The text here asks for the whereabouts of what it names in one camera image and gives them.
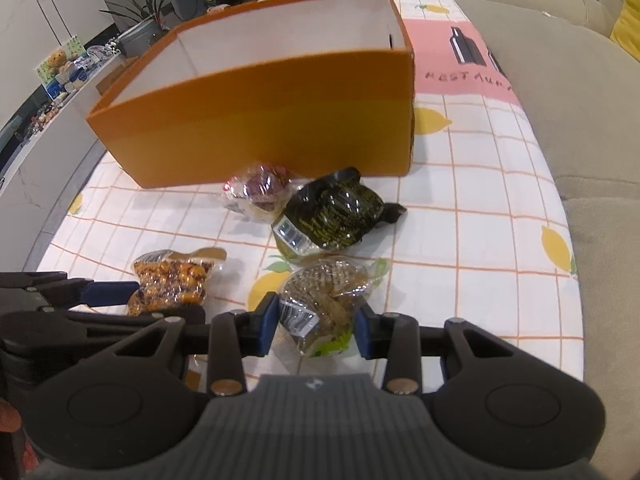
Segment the snack bag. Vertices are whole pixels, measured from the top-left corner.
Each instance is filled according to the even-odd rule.
[[[255,221],[272,223],[294,192],[289,174],[278,166],[254,166],[222,188],[225,207]]]
[[[140,288],[130,298],[130,316],[171,307],[179,303],[202,304],[205,282],[222,268],[226,251],[206,247],[184,254],[169,249],[153,251],[137,258],[132,265]]]
[[[287,202],[272,224],[280,253],[292,261],[336,253],[356,244],[380,222],[395,224],[406,211],[384,203],[346,168],[309,182]]]
[[[348,348],[357,301],[370,296],[390,267],[386,258],[366,267],[334,256],[294,272],[279,292],[280,323],[300,353],[317,357]]]

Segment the screw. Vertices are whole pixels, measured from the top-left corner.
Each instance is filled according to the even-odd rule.
[[[242,384],[235,379],[218,379],[211,383],[210,389],[220,397],[230,397],[242,391]]]
[[[394,395],[411,395],[418,389],[418,383],[413,379],[400,377],[398,379],[391,379],[386,384],[386,389]]]

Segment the kitchen counter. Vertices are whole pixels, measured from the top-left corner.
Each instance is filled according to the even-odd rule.
[[[60,113],[17,153],[0,188],[0,271],[35,270],[66,211],[104,155],[84,120],[96,85],[122,56],[108,60]]]

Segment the lemon print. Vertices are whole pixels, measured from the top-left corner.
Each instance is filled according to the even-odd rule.
[[[542,226],[542,247],[558,269],[570,274],[576,273],[575,259],[571,256],[564,238],[558,232]]]
[[[452,121],[431,108],[415,108],[415,134],[429,135],[446,128]]]
[[[291,275],[293,269],[291,266],[280,256],[275,254],[271,258],[279,259],[278,262],[273,262],[267,270],[268,272],[264,276],[261,276],[252,286],[249,296],[246,299],[246,308],[249,312],[258,308],[258,305],[264,298],[267,292],[277,292],[280,290],[280,286]]]
[[[69,212],[72,215],[77,215],[80,212],[81,207],[82,207],[82,193],[78,193],[78,195],[74,198],[74,201],[69,206]]]
[[[420,7],[422,10],[428,10],[429,12],[435,12],[437,14],[449,14],[451,12],[446,7],[441,7],[441,6],[432,5],[432,4],[423,4],[423,5],[418,5],[416,7]]]

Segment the plant pot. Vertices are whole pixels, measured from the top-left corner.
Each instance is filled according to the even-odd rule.
[[[149,17],[118,37],[120,49],[126,57],[142,56],[163,34],[156,20]]]

